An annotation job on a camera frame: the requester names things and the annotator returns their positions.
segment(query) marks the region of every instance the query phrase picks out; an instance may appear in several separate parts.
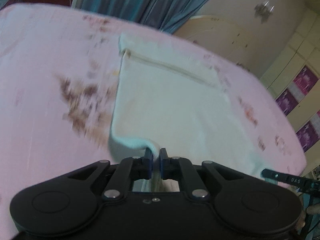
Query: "bed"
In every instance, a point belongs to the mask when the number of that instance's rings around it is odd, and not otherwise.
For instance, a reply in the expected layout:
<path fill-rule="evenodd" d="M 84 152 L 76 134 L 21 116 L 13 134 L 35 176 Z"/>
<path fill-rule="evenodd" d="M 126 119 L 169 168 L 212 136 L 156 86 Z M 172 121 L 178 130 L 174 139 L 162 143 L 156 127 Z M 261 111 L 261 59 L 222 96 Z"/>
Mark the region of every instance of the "bed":
<path fill-rule="evenodd" d="M 118 163 L 135 155 L 109 147 L 123 33 L 208 66 L 259 159 L 294 175 L 305 168 L 303 150 L 282 111 L 253 75 L 233 63 L 135 23 L 59 6 L 15 4 L 0 11 L 0 239 L 16 233 L 8 206 L 21 189 L 97 160 Z M 71 84 L 82 97 L 83 115 L 74 115 L 79 104 L 68 92 Z"/>

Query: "metal screw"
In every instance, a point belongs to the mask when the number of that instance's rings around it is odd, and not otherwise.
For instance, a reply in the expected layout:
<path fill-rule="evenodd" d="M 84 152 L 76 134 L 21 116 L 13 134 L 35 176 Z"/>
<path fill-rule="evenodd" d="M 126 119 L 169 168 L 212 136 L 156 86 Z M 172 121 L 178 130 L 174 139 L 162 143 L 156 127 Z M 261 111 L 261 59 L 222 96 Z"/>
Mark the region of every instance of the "metal screw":
<path fill-rule="evenodd" d="M 119 197 L 120 192 L 117 191 L 116 189 L 108 189 L 103 194 L 107 198 L 116 198 L 116 197 Z"/>
<path fill-rule="evenodd" d="M 208 195 L 208 192 L 204 189 L 195 189 L 192 195 L 196 198 L 204 198 Z"/>
<path fill-rule="evenodd" d="M 142 202 L 145 204 L 151 204 L 152 201 L 150 199 L 144 199 Z"/>

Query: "purple poster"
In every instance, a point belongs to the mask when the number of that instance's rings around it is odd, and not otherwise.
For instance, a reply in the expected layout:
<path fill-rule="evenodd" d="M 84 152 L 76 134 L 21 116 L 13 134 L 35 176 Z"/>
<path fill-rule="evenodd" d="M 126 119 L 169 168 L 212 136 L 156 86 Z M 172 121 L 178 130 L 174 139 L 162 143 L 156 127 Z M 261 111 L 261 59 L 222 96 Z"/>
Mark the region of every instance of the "purple poster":
<path fill-rule="evenodd" d="M 317 81 L 317 76 L 305 65 L 276 100 L 285 115 L 288 115 L 303 100 Z"/>
<path fill-rule="evenodd" d="M 293 82 L 304 95 L 308 94 L 317 81 L 317 76 L 307 66 L 304 66 L 293 80 Z"/>
<path fill-rule="evenodd" d="M 298 132 L 297 137 L 306 152 L 320 139 L 320 111 L 313 115 Z"/>
<path fill-rule="evenodd" d="M 277 99 L 276 103 L 279 105 L 285 115 L 288 115 L 297 105 L 297 100 L 293 95 L 286 89 Z"/>

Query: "white towel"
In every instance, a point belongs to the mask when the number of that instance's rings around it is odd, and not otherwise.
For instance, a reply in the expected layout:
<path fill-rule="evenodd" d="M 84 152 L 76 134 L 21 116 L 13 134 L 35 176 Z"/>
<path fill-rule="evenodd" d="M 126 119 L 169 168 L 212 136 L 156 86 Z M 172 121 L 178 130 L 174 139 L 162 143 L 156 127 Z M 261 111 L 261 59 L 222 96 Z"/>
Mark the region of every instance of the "white towel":
<path fill-rule="evenodd" d="M 263 163 L 231 110 L 214 69 L 122 34 L 112 138 L 132 149 L 160 147 L 193 164 L 212 160 L 256 177 Z"/>

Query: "pink bedsheet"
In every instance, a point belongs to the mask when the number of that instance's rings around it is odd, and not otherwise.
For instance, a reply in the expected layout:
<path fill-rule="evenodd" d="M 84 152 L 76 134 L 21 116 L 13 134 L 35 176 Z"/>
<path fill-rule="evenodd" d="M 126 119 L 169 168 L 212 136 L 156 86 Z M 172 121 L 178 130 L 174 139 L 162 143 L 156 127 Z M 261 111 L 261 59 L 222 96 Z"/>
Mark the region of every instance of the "pink bedsheet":
<path fill-rule="evenodd" d="M 260 82 L 233 63 L 142 25 L 63 7 L 12 5 L 0 11 L 0 239 L 16 233 L 8 209 L 18 191 L 100 159 L 117 161 L 107 142 L 121 32 L 168 44 L 212 65 L 257 154 L 275 170 L 303 171 L 304 153 L 286 117 Z M 91 127 L 84 135 L 81 123 L 68 116 L 66 79 L 80 87 L 98 85 L 90 99 L 93 110 L 104 113 L 98 130 Z"/>

